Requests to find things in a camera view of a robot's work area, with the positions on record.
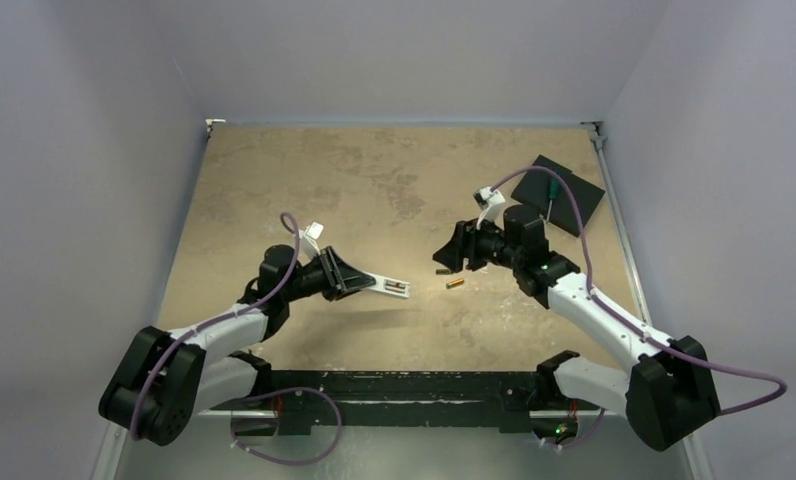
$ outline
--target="wall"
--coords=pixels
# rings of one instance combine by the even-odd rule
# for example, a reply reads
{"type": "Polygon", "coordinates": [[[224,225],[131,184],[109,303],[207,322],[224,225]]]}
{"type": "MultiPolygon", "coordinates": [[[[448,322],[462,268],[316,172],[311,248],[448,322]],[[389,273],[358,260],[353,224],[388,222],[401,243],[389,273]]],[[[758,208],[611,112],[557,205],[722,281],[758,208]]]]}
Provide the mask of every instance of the wall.
{"type": "Polygon", "coordinates": [[[603,117],[668,0],[150,0],[206,117],[603,117]]]}
{"type": "Polygon", "coordinates": [[[0,1],[0,479],[91,474],[202,152],[142,2],[104,3],[0,1]]]}
{"type": "Polygon", "coordinates": [[[672,2],[605,133],[655,324],[790,383],[704,428],[718,478],[796,478],[796,0],[672,2]]]}

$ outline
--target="gold battery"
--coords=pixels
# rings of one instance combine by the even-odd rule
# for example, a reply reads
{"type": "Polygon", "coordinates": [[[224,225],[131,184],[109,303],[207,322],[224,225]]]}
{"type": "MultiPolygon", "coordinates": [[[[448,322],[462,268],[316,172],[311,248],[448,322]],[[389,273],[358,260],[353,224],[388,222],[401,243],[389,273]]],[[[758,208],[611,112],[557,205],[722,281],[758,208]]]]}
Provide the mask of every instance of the gold battery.
{"type": "Polygon", "coordinates": [[[450,290],[454,287],[459,287],[460,285],[466,283],[466,280],[463,278],[458,278],[457,280],[450,281],[445,284],[445,288],[450,290]]]}

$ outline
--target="tan table surface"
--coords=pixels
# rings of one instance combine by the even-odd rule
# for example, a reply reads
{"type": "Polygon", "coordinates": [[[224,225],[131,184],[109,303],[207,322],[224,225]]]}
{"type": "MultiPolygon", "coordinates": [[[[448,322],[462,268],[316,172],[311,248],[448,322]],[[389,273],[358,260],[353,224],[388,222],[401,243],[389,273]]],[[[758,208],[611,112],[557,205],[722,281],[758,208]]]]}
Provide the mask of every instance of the tan table surface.
{"type": "MultiPolygon", "coordinates": [[[[263,252],[291,244],[278,216],[325,226],[356,268],[412,283],[409,300],[360,293],[294,302],[291,317],[254,353],[274,368],[532,370],[564,349],[611,357],[577,327],[522,294],[509,270],[463,272],[446,290],[432,253],[457,220],[477,217],[472,193],[539,154],[602,185],[580,129],[281,128],[221,126],[210,139],[159,320],[209,318],[239,298],[263,252]]],[[[517,180],[502,190],[512,191],[517,180]]],[[[550,226],[551,248],[582,268],[577,239],[550,226]]],[[[605,196],[587,225],[596,284],[634,312],[605,196]]]]}

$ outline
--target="purple cable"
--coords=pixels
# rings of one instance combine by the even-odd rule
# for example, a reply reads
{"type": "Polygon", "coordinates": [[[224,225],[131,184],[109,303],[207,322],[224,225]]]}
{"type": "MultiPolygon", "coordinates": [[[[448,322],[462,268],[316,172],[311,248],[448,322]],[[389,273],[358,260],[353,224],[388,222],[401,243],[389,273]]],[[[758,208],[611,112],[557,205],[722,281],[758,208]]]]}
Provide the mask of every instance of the purple cable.
{"type": "Polygon", "coordinates": [[[567,448],[577,447],[578,445],[583,443],[584,440],[592,436],[592,434],[595,433],[596,430],[598,430],[598,425],[601,424],[601,420],[604,419],[604,412],[606,412],[606,410],[604,410],[603,408],[599,410],[598,416],[595,417],[595,421],[592,422],[592,425],[589,426],[589,429],[586,432],[584,432],[583,435],[578,435],[574,440],[565,445],[560,444],[560,448],[566,450],[567,448]]]}
{"type": "Polygon", "coordinates": [[[292,276],[292,272],[295,270],[295,263],[296,263],[295,259],[298,258],[298,252],[301,249],[301,236],[298,233],[298,222],[296,222],[295,218],[292,217],[292,215],[290,215],[289,213],[283,212],[280,214],[280,223],[283,224],[283,227],[287,231],[289,231],[290,233],[292,233],[292,235],[295,236],[295,253],[292,256],[293,261],[292,263],[289,264],[289,268],[286,269],[286,273],[283,275],[283,278],[280,279],[280,282],[277,284],[277,286],[275,286],[270,292],[268,292],[268,294],[265,297],[257,300],[255,303],[248,305],[247,307],[243,308],[242,310],[239,310],[238,312],[228,312],[219,315],[217,317],[213,317],[209,320],[206,320],[198,324],[198,326],[195,327],[194,329],[189,330],[188,332],[181,335],[174,342],[172,342],[171,345],[169,345],[169,347],[166,349],[165,352],[163,352],[162,356],[157,361],[156,365],[154,365],[154,368],[152,368],[151,371],[148,373],[148,378],[145,379],[145,383],[142,385],[142,390],[139,391],[139,398],[136,399],[136,406],[133,408],[133,416],[130,418],[130,438],[132,438],[133,440],[142,439],[142,437],[139,435],[139,416],[140,412],[142,411],[142,405],[145,404],[145,400],[148,397],[148,392],[151,390],[151,385],[153,385],[154,379],[157,378],[160,371],[162,370],[162,367],[168,361],[168,358],[171,357],[171,354],[174,353],[174,351],[177,350],[177,348],[180,345],[182,345],[183,342],[194,337],[195,334],[202,332],[203,330],[206,330],[209,327],[212,327],[213,325],[218,325],[219,323],[225,320],[229,320],[241,313],[245,313],[255,308],[259,308],[267,301],[269,301],[272,297],[274,297],[277,294],[277,292],[279,292],[280,289],[283,288],[286,282],[289,281],[289,277],[292,276]],[[292,226],[287,225],[286,220],[289,220],[292,226]]]}
{"type": "MultiPolygon", "coordinates": [[[[557,174],[557,172],[555,172],[555,171],[553,171],[553,170],[551,170],[549,168],[546,168],[546,167],[539,167],[539,166],[525,167],[525,168],[517,170],[517,171],[511,173],[510,175],[507,175],[503,179],[501,179],[501,181],[499,181],[498,183],[496,183],[495,185],[493,185],[491,187],[491,190],[492,191],[498,190],[498,188],[501,187],[501,185],[503,185],[503,184],[507,183],[508,181],[512,180],[514,177],[516,177],[518,175],[521,175],[522,173],[531,171],[531,170],[549,174],[552,177],[554,177],[555,179],[557,179],[557,181],[560,182],[560,185],[563,186],[563,191],[566,192],[566,196],[569,198],[569,202],[571,202],[571,204],[572,204],[572,207],[573,207],[572,210],[575,212],[575,219],[577,220],[577,224],[578,224],[578,232],[580,232],[580,234],[581,234],[581,248],[583,249],[583,253],[584,253],[584,263],[586,263],[586,289],[587,289],[587,292],[589,292],[589,294],[590,294],[590,298],[595,302],[596,305],[601,307],[602,310],[607,312],[608,315],[613,317],[615,320],[621,322],[622,325],[624,325],[630,331],[634,332],[635,334],[640,336],[640,338],[642,338],[643,337],[643,331],[642,330],[640,330],[636,325],[631,323],[628,319],[626,319],[619,312],[614,310],[613,307],[611,307],[610,305],[607,305],[606,303],[604,303],[604,301],[602,301],[601,298],[598,297],[598,295],[593,294],[593,286],[594,286],[594,284],[592,282],[592,279],[593,279],[592,261],[589,258],[589,250],[587,249],[587,246],[586,246],[586,233],[584,232],[583,219],[581,218],[580,209],[578,208],[578,203],[575,201],[574,194],[572,194],[572,190],[569,188],[569,185],[566,184],[566,182],[563,180],[563,178],[561,178],[560,175],[557,174]]],[[[737,376],[737,377],[753,378],[755,380],[764,380],[764,381],[772,382],[772,383],[778,385],[778,388],[772,393],[769,393],[769,394],[764,395],[764,396],[762,396],[760,398],[757,398],[757,399],[754,399],[754,400],[751,400],[751,401],[748,401],[748,402],[745,402],[745,403],[741,403],[739,405],[735,405],[733,407],[722,409],[722,411],[719,412],[720,416],[731,415],[733,413],[739,413],[739,412],[742,412],[744,410],[748,410],[750,408],[754,408],[754,407],[763,405],[764,403],[769,403],[772,400],[775,400],[776,398],[782,396],[783,394],[785,394],[787,392],[787,383],[783,379],[781,379],[779,377],[776,377],[774,375],[769,375],[767,373],[762,373],[762,372],[755,372],[755,371],[751,371],[751,370],[745,370],[745,369],[742,369],[742,368],[729,367],[729,366],[726,366],[726,365],[720,365],[718,363],[708,362],[707,360],[702,360],[700,358],[695,358],[695,357],[687,355],[687,354],[685,354],[683,352],[679,352],[679,351],[675,350],[674,348],[672,348],[672,347],[670,347],[668,345],[663,345],[662,343],[658,342],[657,340],[654,340],[651,337],[644,338],[643,340],[647,341],[649,345],[657,347],[660,350],[668,353],[669,355],[671,355],[671,356],[673,356],[675,358],[678,358],[680,360],[683,360],[685,362],[691,363],[691,364],[693,364],[693,365],[695,365],[697,367],[708,368],[710,370],[715,370],[717,372],[727,373],[729,375],[734,375],[734,376],[737,376]]]]}
{"type": "Polygon", "coordinates": [[[258,452],[239,441],[239,438],[236,436],[236,431],[233,427],[233,419],[231,419],[230,436],[233,438],[233,445],[239,447],[239,449],[242,450],[243,452],[250,453],[255,457],[259,457],[262,458],[263,460],[268,460],[269,462],[285,465],[288,467],[303,467],[306,465],[312,465],[314,463],[318,463],[324,460],[325,457],[330,455],[333,452],[333,450],[336,448],[336,446],[339,444],[339,439],[342,437],[343,426],[342,426],[342,416],[339,414],[339,406],[336,405],[336,402],[334,402],[333,399],[328,397],[324,392],[321,392],[319,390],[316,390],[315,388],[310,388],[310,387],[285,388],[283,390],[276,390],[274,392],[266,393],[264,395],[257,395],[255,397],[244,398],[242,400],[245,402],[259,402],[267,398],[279,397],[280,395],[286,393],[294,393],[294,392],[307,392],[320,396],[328,403],[328,405],[330,405],[330,408],[333,409],[333,413],[336,414],[336,435],[333,436],[333,441],[330,442],[330,445],[328,445],[328,447],[323,452],[321,452],[320,454],[316,455],[313,458],[308,458],[306,460],[287,460],[284,458],[277,458],[262,452],[258,452]]]}

